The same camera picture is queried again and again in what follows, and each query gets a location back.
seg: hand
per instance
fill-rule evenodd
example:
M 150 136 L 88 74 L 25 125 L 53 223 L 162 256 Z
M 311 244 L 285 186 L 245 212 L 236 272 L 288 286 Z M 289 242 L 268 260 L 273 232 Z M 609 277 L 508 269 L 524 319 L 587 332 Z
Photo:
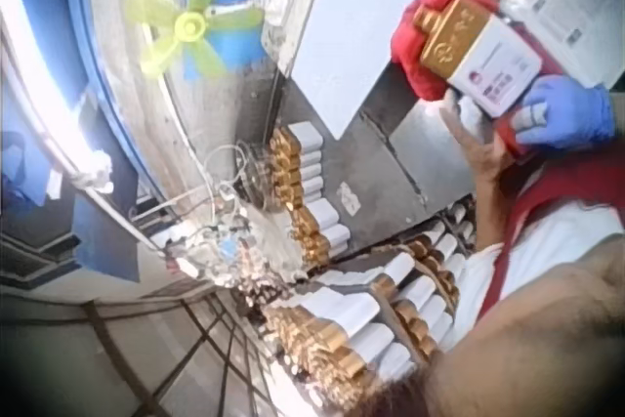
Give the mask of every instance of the hand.
M 570 77 L 548 75 L 536 80 L 525 95 L 523 108 L 545 116 L 543 125 L 517 133 L 522 145 L 572 148 L 612 139 L 616 124 L 609 93 L 603 86 L 582 87 Z
M 482 144 L 462 125 L 456 114 L 448 109 L 440 110 L 440 117 L 449 132 L 462 148 L 478 183 L 497 183 L 501 173 L 514 162 L 499 135 L 491 144 Z

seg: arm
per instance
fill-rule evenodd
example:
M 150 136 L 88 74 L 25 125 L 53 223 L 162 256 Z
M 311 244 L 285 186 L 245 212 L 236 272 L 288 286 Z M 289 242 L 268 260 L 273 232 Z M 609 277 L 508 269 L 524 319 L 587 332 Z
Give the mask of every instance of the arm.
M 495 135 L 491 144 L 483 145 L 463 127 L 455 114 L 443 108 L 440 116 L 462 148 L 474 174 L 478 232 L 476 248 L 481 251 L 504 240 L 511 201 L 502 192 L 499 179 L 513 159 L 498 135 Z
M 476 250 L 504 241 L 510 205 L 499 184 L 476 181 Z

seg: gold perfume bottle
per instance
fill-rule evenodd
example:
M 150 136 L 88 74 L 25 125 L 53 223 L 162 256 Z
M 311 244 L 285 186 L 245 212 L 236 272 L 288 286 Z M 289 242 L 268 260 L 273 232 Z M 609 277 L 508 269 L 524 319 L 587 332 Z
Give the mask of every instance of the gold perfume bottle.
M 442 12 L 422 5 L 413 24 L 428 34 L 421 64 L 492 117 L 507 111 L 540 71 L 540 56 L 475 0 L 452 0 Z

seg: yellow fan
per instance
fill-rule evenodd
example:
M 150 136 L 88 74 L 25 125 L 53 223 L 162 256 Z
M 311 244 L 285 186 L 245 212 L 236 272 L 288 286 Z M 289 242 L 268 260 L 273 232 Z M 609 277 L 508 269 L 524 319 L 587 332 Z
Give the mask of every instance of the yellow fan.
M 212 0 L 188 0 L 187 9 L 173 0 L 126 0 L 130 21 L 146 23 L 159 31 L 156 39 L 142 53 L 140 64 L 145 75 L 158 77 L 184 49 L 197 70 L 215 77 L 226 72 L 226 65 L 205 39 L 208 31 L 250 29 L 263 21 L 263 11 L 256 7 L 224 14 L 206 14 Z

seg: blue latex glove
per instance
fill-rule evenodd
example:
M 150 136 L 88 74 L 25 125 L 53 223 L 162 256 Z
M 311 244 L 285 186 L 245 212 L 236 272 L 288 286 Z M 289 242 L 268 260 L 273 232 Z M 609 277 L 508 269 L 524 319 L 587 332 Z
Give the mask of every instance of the blue latex glove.
M 608 141 L 616 124 L 604 86 L 584 88 L 570 77 L 546 75 L 537 79 L 525 95 L 521 111 L 544 114 L 543 125 L 517 133 L 522 145 L 573 148 Z

